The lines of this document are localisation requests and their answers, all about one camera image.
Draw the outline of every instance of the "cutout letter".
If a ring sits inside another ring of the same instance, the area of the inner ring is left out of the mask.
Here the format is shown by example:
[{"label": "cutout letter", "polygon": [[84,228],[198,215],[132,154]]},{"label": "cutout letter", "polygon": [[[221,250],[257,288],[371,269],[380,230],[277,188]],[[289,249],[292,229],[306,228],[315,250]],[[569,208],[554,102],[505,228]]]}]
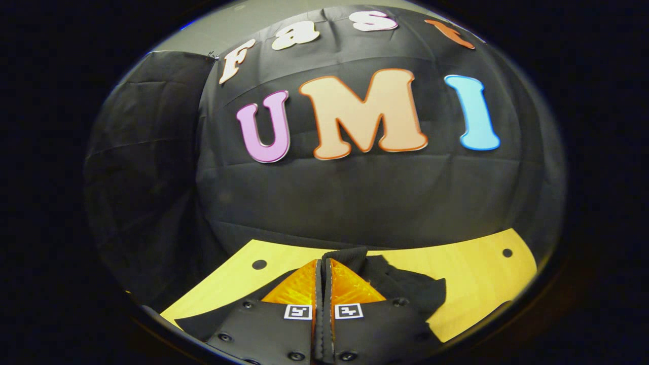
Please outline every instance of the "cutout letter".
[{"label": "cutout letter", "polygon": [[291,142],[286,120],[284,102],[288,99],[288,91],[278,91],[268,95],[263,100],[263,105],[270,110],[275,141],[271,145],[263,144],[257,132],[257,104],[249,104],[237,112],[237,119],[241,123],[243,141],[250,156],[258,162],[267,164],[277,162],[286,156]]},{"label": "cutout letter", "polygon": [[254,46],[254,42],[254,39],[251,39],[223,57],[223,60],[225,60],[225,66],[223,66],[223,75],[219,80],[219,84],[223,84],[232,76],[236,75],[237,71],[239,71],[237,64],[243,63],[245,55],[248,53],[248,48]]},{"label": "cutout letter", "polygon": [[384,151],[415,151],[428,145],[419,128],[410,84],[415,79],[406,69],[377,71],[362,101],[335,76],[319,77],[300,86],[300,94],[311,98],[320,145],[313,151],[319,160],[342,158],[352,151],[340,137],[339,124],[356,146],[368,152],[383,119],[385,135],[378,145]]},{"label": "cutout letter", "polygon": [[459,37],[459,32],[456,31],[455,29],[449,28],[446,25],[444,25],[443,23],[440,23],[440,22],[438,22],[436,20],[426,19],[424,21],[427,22],[428,24],[435,25],[435,28],[437,28],[437,30],[442,32],[446,37],[451,39],[453,42],[456,42],[457,44],[461,44],[461,45],[463,45],[463,46],[465,46],[466,48],[469,48],[469,49],[476,49],[471,43],[469,43],[469,42],[465,41],[464,39],[460,38]]},{"label": "cutout letter", "polygon": [[382,12],[372,10],[370,12],[355,12],[349,16],[354,22],[354,28],[363,32],[387,31],[398,27],[396,21],[387,18]]},{"label": "cutout letter", "polygon": [[500,146],[500,139],[493,132],[487,102],[482,95],[484,86],[472,77],[448,75],[444,78],[447,85],[458,93],[462,105],[464,122],[467,131],[460,137],[460,142],[467,149],[488,151]]},{"label": "cutout letter", "polygon": [[277,32],[275,36],[278,38],[273,42],[272,47],[275,51],[279,51],[297,43],[308,43],[319,35],[320,32],[315,31],[315,24],[312,21],[299,21]]}]

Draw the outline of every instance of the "letter m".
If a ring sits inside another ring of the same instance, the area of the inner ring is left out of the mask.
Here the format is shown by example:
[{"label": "letter m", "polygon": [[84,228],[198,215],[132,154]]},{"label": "letter m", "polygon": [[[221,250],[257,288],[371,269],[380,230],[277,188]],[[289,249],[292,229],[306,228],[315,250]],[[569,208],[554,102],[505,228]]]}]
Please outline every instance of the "letter m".
[{"label": "letter m", "polygon": [[378,145],[384,151],[416,151],[426,147],[428,138],[419,127],[410,88],[414,79],[406,69],[381,69],[372,76],[364,101],[335,76],[305,82],[300,86],[300,94],[311,99],[320,137],[313,155],[319,160],[349,155],[351,145],[342,140],[339,126],[361,151],[368,152],[381,119],[385,134]]}]

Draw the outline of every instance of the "purple letter u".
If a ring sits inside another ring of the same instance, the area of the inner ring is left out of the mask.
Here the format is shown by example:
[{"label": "purple letter u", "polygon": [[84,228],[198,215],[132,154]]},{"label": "purple letter u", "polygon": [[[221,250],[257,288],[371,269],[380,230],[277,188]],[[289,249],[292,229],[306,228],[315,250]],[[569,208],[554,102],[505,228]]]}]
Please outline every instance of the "purple letter u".
[{"label": "purple letter u", "polygon": [[291,141],[284,108],[286,99],[288,99],[288,91],[282,90],[268,95],[263,100],[263,105],[271,112],[273,132],[275,133],[275,141],[271,145],[265,145],[259,139],[257,122],[254,117],[257,114],[257,104],[246,105],[237,112],[245,147],[255,161],[267,164],[277,162],[286,156]]}]

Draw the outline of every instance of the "yellow table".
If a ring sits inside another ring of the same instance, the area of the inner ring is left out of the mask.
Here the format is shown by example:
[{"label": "yellow table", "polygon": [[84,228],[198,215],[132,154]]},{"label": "yellow table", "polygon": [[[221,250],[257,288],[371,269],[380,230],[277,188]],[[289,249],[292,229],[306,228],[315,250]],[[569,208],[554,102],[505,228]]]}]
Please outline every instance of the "yellow table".
[{"label": "yellow table", "polygon": [[[505,257],[505,249],[512,256]],[[329,251],[251,240],[161,316],[178,326],[177,318],[227,305]],[[446,279],[446,301],[427,321],[442,342],[515,299],[536,273],[532,252],[513,229],[455,244],[368,252],[373,255],[382,255],[398,269]],[[266,267],[252,268],[257,260],[265,260]]]}]

